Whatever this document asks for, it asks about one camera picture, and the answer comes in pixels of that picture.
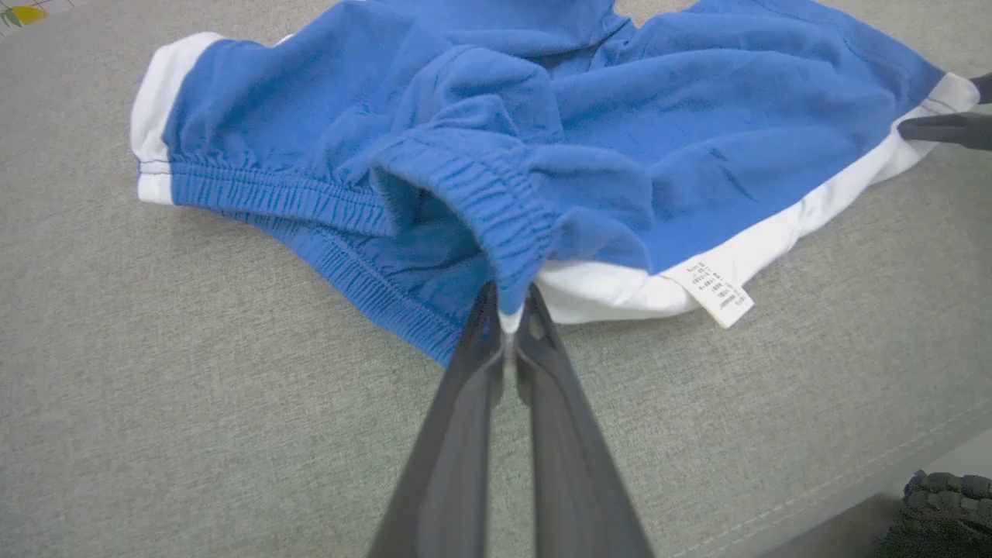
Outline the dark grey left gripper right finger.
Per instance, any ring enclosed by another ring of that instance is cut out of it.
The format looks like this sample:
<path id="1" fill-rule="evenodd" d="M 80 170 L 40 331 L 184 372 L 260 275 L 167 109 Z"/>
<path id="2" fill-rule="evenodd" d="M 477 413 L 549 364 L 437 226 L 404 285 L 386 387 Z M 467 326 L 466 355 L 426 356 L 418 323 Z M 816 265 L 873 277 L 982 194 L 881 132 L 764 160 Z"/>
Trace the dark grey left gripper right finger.
<path id="1" fill-rule="evenodd" d="M 539 289 L 516 335 L 518 396 L 530 410 L 539 557 L 652 557 L 635 506 Z"/>

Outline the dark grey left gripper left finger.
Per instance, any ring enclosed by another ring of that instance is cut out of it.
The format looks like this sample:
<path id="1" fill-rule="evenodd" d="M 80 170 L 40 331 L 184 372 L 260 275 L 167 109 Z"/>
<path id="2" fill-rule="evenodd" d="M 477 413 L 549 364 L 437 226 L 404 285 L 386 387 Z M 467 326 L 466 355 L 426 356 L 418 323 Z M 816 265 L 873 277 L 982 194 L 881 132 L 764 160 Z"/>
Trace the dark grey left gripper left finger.
<path id="1" fill-rule="evenodd" d="M 483 557 L 491 416 L 503 393 L 497 293 L 475 299 L 369 548 L 370 557 Z"/>

